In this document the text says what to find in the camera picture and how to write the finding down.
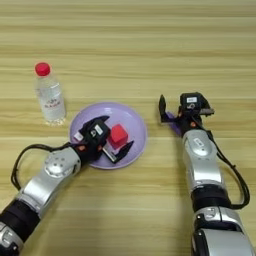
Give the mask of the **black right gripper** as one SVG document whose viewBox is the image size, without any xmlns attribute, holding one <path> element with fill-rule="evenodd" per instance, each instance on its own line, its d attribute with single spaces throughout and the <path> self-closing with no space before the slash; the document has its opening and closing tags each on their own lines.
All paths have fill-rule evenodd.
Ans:
<svg viewBox="0 0 256 256">
<path fill-rule="evenodd" d="M 201 97 L 201 110 L 178 108 L 177 115 L 166 110 L 166 100 L 160 96 L 158 104 L 161 122 L 167 124 L 178 136 L 183 136 L 186 132 L 202 127 L 201 116 L 211 116 L 215 110 L 210 106 L 207 99 Z"/>
</svg>

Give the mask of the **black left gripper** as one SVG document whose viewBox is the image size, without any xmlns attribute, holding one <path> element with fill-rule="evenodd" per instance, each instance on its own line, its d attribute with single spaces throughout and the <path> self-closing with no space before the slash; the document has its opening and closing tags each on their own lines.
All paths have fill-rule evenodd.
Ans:
<svg viewBox="0 0 256 256">
<path fill-rule="evenodd" d="M 105 154 L 112 163 L 116 164 L 128 154 L 131 147 L 133 146 L 133 141 L 128 142 L 118 151 L 117 154 L 114 155 L 107 149 L 107 135 L 92 135 L 91 133 L 82 135 L 89 130 L 89 127 L 94 122 L 105 122 L 109 118 L 110 116 L 108 115 L 95 117 L 84 123 L 79 132 L 76 132 L 73 136 L 75 144 L 72 146 L 72 148 L 78 154 L 82 164 L 88 164 L 96 161 L 101 157 L 102 154 Z"/>
</svg>

